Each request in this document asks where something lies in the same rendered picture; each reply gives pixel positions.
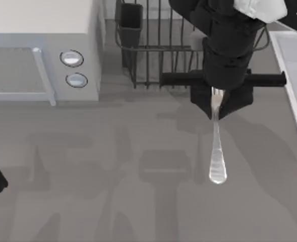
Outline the large round microwave knob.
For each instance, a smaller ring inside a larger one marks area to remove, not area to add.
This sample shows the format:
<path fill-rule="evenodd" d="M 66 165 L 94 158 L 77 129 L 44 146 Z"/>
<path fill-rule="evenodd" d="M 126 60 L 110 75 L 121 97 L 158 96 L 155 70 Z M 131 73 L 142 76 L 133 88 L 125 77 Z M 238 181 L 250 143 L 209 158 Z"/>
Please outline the large round microwave knob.
<path fill-rule="evenodd" d="M 76 68 L 83 64 L 84 57 L 76 50 L 68 50 L 60 53 L 60 60 L 67 67 Z"/>

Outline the silver fork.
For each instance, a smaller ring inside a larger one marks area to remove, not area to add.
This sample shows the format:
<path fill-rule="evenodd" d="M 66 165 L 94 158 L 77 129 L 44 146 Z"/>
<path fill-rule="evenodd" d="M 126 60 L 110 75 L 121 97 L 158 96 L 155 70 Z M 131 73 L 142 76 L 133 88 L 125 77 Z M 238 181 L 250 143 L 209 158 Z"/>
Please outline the silver fork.
<path fill-rule="evenodd" d="M 221 144 L 219 111 L 223 101 L 224 91 L 211 88 L 211 111 L 213 122 L 213 142 L 209 166 L 209 179 L 217 185 L 223 184 L 227 180 L 227 172 Z"/>

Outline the grey microwave door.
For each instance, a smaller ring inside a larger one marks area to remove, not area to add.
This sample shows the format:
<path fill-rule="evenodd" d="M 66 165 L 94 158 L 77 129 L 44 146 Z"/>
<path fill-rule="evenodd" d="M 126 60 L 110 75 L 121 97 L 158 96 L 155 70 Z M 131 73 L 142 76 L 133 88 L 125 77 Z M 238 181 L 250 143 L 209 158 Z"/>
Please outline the grey microwave door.
<path fill-rule="evenodd" d="M 0 47 L 0 102 L 48 101 L 55 90 L 38 47 Z"/>

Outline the white sink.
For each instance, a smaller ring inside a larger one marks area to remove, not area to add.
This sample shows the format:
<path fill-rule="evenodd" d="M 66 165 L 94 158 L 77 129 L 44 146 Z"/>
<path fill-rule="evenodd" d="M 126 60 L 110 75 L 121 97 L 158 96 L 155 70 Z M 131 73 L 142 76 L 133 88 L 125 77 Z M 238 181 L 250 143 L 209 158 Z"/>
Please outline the white sink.
<path fill-rule="evenodd" d="M 284 159 L 290 166 L 289 171 L 297 175 L 297 32 L 280 28 L 270 30 L 269 37 L 278 70 L 287 80 L 283 106 L 275 112 L 275 120 L 291 149 L 291 154 Z"/>

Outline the small round microwave knob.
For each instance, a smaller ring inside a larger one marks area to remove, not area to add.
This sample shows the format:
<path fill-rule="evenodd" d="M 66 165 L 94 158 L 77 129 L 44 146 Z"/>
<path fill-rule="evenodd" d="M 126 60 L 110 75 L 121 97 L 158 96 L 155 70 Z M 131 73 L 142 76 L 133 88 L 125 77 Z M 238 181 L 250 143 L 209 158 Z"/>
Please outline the small round microwave knob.
<path fill-rule="evenodd" d="M 81 73 L 73 73 L 65 77 L 66 83 L 73 88 L 84 88 L 88 84 L 88 79 Z"/>

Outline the pale microwave oven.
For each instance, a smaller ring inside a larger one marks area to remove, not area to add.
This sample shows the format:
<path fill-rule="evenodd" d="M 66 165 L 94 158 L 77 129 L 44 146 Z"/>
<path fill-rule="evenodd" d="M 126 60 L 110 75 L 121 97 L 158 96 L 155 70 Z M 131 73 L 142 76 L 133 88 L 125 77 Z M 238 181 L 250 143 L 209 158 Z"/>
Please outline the pale microwave oven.
<path fill-rule="evenodd" d="M 105 45 L 102 0 L 0 0 L 0 47 L 38 47 L 61 101 L 98 101 Z M 76 50 L 82 65 L 71 68 L 60 53 Z M 84 88 L 69 86 L 65 77 L 81 73 L 88 79 Z"/>

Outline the black cutlery holder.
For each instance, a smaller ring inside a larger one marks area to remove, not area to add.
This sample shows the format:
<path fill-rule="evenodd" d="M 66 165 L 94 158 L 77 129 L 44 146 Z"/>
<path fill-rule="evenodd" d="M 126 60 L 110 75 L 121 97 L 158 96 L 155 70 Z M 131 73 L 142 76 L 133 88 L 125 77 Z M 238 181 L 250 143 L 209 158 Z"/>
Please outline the black cutlery holder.
<path fill-rule="evenodd" d="M 140 43 L 143 28 L 143 6 L 137 3 L 127 3 L 116 0 L 115 21 L 117 36 L 119 37 L 122 52 L 123 68 L 133 68 L 134 55 Z"/>

